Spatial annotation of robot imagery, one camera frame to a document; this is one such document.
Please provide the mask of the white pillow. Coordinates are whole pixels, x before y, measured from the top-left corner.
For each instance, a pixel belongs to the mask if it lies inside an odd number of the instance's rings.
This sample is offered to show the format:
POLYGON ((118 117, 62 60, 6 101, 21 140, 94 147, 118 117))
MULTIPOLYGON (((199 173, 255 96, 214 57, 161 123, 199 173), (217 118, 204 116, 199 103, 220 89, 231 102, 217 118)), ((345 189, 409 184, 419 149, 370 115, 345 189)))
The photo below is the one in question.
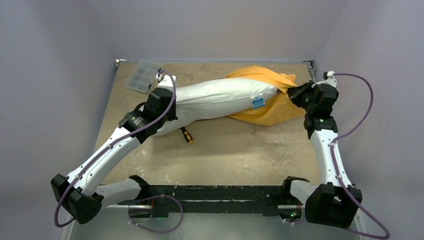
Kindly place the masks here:
POLYGON ((263 94, 269 100, 278 89, 247 78, 209 80, 176 88, 177 120, 167 121, 156 137, 171 133, 199 120, 229 116, 252 108, 251 97, 263 94))

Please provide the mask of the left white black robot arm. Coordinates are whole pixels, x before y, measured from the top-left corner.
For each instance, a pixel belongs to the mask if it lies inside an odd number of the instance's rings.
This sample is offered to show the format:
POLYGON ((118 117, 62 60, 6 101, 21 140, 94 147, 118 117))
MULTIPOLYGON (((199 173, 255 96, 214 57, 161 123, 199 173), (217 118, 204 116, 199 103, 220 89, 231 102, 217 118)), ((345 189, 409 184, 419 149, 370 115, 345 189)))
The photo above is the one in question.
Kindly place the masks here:
POLYGON ((57 174, 51 180, 57 207, 54 224, 59 223, 59 211, 65 209, 80 224, 92 220, 100 210, 123 201, 146 203, 149 191, 141 178, 132 176, 124 181, 103 185, 111 170, 147 138, 157 133, 166 121, 177 120, 176 89, 157 87, 145 102, 125 114, 109 139, 83 164, 67 175, 57 174))

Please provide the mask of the clear plastic organizer box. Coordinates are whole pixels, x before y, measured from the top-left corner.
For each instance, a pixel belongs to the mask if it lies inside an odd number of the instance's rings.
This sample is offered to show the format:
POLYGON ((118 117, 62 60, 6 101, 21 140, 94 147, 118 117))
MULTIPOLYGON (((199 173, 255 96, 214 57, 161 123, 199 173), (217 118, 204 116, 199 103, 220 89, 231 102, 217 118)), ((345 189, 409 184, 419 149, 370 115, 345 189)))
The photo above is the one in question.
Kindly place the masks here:
POLYGON ((141 94, 147 94, 156 81, 162 65, 156 61, 140 60, 124 82, 124 86, 141 94))

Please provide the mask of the aluminium frame profile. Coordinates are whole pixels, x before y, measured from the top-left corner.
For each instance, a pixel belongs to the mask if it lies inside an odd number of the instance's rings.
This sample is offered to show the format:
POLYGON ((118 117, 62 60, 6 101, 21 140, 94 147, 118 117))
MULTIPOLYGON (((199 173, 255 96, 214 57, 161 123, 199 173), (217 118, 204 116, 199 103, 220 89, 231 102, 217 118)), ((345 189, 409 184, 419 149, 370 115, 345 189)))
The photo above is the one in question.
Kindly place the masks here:
MULTIPOLYGON (((289 182, 290 195, 306 209, 361 205, 362 193, 352 185, 344 171, 338 147, 341 136, 331 116, 332 106, 339 95, 336 76, 336 72, 327 71, 320 82, 310 81, 288 90, 289 101, 306 111, 304 128, 324 173, 317 187, 302 179, 289 182)), ((136 192, 142 189, 135 180, 120 183, 117 192, 99 198, 95 198, 95 195, 101 188, 101 181, 124 157, 156 134, 166 121, 177 120, 177 95, 176 87, 156 88, 147 102, 127 113, 109 140, 64 178, 67 188, 58 194, 58 206, 63 208, 69 205, 70 209, 75 209, 81 202, 87 202, 99 209, 105 200, 113 203, 133 200, 136 192)))

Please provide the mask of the orange Mickey Mouse pillowcase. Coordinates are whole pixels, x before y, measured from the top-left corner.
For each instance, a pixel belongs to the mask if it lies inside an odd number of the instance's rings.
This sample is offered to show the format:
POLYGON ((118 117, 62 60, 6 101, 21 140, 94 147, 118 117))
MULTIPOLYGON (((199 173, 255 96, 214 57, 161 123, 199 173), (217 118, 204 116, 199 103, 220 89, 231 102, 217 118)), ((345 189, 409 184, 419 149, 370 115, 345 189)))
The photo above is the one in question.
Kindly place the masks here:
POLYGON ((288 96, 288 89, 297 87, 295 74, 277 73, 268 68, 253 65, 237 69, 229 73, 226 78, 246 78, 270 84, 278 89, 274 96, 265 101, 265 106, 236 112, 229 115, 230 118, 255 125, 272 126, 305 114, 305 110, 293 104, 288 96))

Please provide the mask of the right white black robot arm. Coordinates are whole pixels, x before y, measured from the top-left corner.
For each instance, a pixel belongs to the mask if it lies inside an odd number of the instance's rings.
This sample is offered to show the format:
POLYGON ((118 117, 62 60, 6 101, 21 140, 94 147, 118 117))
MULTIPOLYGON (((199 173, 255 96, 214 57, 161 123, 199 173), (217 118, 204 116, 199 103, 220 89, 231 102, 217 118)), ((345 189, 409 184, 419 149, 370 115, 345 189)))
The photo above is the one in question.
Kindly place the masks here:
POLYGON ((296 200, 303 204, 309 223, 348 229, 358 211, 355 202, 363 196, 346 174, 336 141, 338 127, 331 114, 339 92, 331 84, 309 81, 288 89, 287 95, 305 110, 303 125, 318 160, 320 184, 313 186, 305 178, 289 176, 280 196, 288 204, 296 200))

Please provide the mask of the blue white pillow tag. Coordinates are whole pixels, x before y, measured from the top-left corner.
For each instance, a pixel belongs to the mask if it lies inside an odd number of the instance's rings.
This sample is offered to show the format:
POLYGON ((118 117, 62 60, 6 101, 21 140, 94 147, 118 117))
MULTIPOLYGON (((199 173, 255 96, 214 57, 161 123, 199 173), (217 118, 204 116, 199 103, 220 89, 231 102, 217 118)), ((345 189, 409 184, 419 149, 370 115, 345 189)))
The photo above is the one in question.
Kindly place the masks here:
POLYGON ((252 96, 250 100, 251 100, 253 110, 264 107, 266 105, 266 101, 262 93, 252 96))

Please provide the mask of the yellow black screwdriver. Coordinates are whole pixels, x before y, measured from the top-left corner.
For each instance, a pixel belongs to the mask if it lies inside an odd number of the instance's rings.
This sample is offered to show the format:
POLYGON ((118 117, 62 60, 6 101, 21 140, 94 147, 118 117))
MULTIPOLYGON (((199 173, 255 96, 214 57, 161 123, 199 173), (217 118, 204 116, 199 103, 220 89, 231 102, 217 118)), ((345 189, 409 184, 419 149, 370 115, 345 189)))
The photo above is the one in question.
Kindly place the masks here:
POLYGON ((191 134, 188 132, 188 130, 185 127, 181 127, 180 130, 187 143, 191 144, 194 142, 193 137, 191 136, 191 134))

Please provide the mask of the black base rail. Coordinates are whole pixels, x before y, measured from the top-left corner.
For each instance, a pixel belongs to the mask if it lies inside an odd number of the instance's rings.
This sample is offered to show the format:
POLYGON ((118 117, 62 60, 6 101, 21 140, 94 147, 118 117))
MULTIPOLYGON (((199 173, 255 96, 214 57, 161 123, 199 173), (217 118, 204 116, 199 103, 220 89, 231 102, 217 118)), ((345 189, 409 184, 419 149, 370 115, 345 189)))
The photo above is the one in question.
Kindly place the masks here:
POLYGON ((152 207, 154 218, 170 213, 260 214, 295 221, 303 206, 281 185, 146 185, 120 205, 152 207))

